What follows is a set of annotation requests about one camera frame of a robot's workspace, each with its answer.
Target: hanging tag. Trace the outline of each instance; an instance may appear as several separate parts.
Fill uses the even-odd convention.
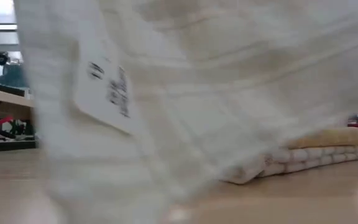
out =
[[[82,24],[74,103],[81,112],[130,134],[131,84],[118,64],[114,43],[103,37],[92,24]]]

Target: checkered pattern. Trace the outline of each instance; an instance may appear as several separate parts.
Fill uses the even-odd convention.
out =
[[[157,223],[226,167],[358,110],[358,2],[15,4],[47,189],[70,223]],[[132,136],[73,107],[82,20],[119,46]]]

